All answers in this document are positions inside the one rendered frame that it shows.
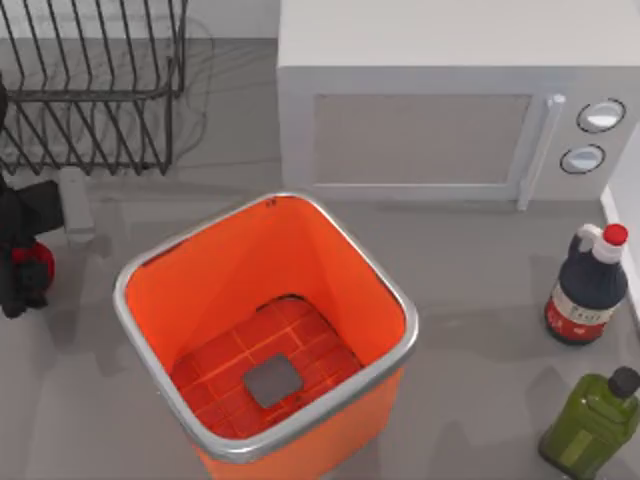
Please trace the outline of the red round object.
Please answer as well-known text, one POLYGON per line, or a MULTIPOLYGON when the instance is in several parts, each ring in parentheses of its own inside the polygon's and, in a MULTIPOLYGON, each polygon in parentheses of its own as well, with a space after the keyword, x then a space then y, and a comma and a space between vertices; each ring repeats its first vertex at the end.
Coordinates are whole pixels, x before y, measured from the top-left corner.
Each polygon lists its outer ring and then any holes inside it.
POLYGON ((47 265, 49 270, 49 277, 50 277, 50 285, 49 285, 49 288, 50 288, 55 277, 54 256, 51 250, 48 247, 46 247, 44 244, 40 242, 35 242, 30 247, 14 248, 12 250, 12 263, 14 265, 15 280, 16 280, 16 286, 17 286, 18 292, 19 292, 18 269, 22 263, 28 260, 37 260, 47 265))

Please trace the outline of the pale grey rounded box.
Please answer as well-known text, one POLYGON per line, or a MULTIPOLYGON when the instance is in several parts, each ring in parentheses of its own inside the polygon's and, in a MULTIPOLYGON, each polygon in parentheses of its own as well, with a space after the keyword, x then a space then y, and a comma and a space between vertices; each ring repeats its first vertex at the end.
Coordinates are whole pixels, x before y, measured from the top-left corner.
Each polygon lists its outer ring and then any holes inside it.
POLYGON ((91 242, 96 226, 84 172, 78 167, 62 168, 58 173, 58 188, 67 238, 76 245, 91 242))

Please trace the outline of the orange bin with metal rim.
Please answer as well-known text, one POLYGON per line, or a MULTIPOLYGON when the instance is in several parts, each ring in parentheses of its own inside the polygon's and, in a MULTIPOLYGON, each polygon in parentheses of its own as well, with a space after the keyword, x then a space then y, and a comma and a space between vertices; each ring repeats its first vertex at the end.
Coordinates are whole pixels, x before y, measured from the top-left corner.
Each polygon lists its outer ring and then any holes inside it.
POLYGON ((214 480, 319 480, 385 428, 419 332, 386 272, 292 192, 140 254, 113 304, 214 480), (263 409, 243 375, 278 353, 304 385, 263 409))

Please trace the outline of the grey square pad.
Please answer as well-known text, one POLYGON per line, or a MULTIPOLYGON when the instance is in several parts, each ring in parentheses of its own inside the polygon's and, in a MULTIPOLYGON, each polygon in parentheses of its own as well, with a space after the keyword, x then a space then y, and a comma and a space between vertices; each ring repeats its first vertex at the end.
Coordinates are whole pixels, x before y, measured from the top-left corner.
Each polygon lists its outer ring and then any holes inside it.
POLYGON ((243 375, 243 384, 253 400, 269 409, 303 388, 303 379, 291 361, 275 354, 243 375))

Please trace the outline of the microwave oven door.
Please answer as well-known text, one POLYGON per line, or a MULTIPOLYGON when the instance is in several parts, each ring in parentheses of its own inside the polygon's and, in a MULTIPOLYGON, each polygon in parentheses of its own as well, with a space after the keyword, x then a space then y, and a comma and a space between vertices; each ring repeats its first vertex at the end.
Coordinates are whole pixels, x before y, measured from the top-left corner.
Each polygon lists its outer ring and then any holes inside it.
POLYGON ((548 95, 489 74, 282 67, 282 177, 327 199, 513 201, 548 95))

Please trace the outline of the pale microwave oven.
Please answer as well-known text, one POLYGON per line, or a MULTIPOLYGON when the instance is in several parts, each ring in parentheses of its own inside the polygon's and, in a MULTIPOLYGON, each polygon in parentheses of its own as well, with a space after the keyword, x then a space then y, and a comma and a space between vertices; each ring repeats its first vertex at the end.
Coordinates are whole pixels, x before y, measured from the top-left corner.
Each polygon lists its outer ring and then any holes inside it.
POLYGON ((422 69, 494 76, 566 97, 530 201, 598 199, 640 125, 640 0, 281 0, 282 67, 422 69), (576 119, 588 104, 626 107, 612 130, 589 134, 576 119), (559 161, 600 146, 586 175, 559 161))

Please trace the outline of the small microwave knob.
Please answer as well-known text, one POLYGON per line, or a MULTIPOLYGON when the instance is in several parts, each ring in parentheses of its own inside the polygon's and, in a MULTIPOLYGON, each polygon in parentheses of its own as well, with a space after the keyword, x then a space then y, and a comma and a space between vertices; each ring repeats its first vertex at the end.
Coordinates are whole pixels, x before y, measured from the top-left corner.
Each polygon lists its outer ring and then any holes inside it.
POLYGON ((586 175, 597 170, 605 161, 606 152, 598 145, 589 144, 567 150, 559 165, 570 175, 586 175))

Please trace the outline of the dark bottle with red cap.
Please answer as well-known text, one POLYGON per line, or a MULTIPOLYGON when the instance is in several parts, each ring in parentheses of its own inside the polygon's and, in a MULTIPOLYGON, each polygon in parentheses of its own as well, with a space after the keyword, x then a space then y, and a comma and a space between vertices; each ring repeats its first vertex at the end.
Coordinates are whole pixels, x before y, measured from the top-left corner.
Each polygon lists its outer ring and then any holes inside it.
POLYGON ((605 228, 581 226, 545 304, 545 324, 566 344, 587 345, 599 339, 628 291, 622 266, 629 232, 620 223, 605 228))

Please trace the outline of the green bottle with black cap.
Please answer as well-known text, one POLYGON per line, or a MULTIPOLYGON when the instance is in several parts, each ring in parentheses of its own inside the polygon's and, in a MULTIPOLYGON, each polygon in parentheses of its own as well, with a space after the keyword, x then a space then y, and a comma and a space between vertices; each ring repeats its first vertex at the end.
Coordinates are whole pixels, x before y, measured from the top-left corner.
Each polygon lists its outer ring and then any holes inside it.
POLYGON ((583 375, 541 436, 538 453, 572 480, 595 480, 640 425, 638 390, 640 373, 628 366, 608 377, 583 375))

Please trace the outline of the large microwave knob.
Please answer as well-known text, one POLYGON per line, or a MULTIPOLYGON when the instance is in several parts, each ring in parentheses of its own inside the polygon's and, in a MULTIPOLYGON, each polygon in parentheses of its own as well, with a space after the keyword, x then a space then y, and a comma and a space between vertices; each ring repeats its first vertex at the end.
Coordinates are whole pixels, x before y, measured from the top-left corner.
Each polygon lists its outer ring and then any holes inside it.
POLYGON ((599 134, 614 129, 625 115, 626 107, 621 101, 606 99, 585 105, 580 110, 576 123, 583 132, 599 134))

